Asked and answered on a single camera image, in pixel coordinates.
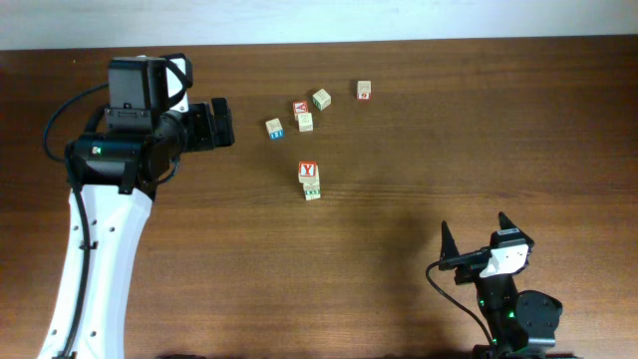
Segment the block with animal drawing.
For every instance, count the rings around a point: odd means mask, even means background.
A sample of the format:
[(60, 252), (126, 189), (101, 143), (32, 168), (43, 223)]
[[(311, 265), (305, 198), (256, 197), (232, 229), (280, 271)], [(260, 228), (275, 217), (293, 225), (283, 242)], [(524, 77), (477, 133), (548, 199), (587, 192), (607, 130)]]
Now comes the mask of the block with animal drawing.
[(303, 184), (303, 189), (305, 191), (319, 190), (320, 189), (320, 182), (316, 181), (316, 182), (313, 182), (313, 183), (304, 183)]

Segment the blue 5 block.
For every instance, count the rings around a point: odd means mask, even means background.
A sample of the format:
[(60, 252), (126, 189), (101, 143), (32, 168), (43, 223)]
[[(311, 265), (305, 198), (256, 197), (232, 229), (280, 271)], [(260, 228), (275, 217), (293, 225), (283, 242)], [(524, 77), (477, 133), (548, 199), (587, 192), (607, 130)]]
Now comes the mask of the blue 5 block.
[(320, 189), (305, 189), (304, 195), (306, 200), (318, 199), (321, 197)]

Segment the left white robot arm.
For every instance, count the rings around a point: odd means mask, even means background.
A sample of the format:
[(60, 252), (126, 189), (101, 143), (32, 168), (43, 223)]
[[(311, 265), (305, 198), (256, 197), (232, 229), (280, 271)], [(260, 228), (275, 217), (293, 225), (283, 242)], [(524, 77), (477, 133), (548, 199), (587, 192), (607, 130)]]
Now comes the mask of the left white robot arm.
[(110, 62), (108, 102), (58, 158), (71, 188), (69, 240), (40, 357), (124, 357), (136, 252), (158, 188), (182, 155), (235, 142), (226, 99), (192, 104), (192, 85), (183, 53)]

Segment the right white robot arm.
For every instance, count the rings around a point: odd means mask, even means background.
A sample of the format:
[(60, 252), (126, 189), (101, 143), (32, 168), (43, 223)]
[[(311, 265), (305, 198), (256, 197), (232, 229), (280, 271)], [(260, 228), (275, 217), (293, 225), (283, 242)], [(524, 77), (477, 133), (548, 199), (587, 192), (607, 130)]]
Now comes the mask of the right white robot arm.
[(473, 348), (474, 358), (544, 358), (556, 345), (562, 303), (535, 290), (519, 291), (514, 277), (529, 265), (533, 239), (503, 212), (489, 245), (461, 254), (446, 222), (442, 223), (440, 271), (452, 270), (455, 284), (473, 284), (488, 343)]

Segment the block with blue T side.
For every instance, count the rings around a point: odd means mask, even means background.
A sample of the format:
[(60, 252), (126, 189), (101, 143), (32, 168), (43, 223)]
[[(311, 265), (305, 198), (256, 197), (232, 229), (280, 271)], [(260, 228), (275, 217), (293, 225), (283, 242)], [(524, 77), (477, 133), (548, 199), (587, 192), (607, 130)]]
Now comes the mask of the block with blue T side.
[(317, 163), (300, 162), (298, 166), (298, 179), (301, 183), (317, 182), (319, 180)]

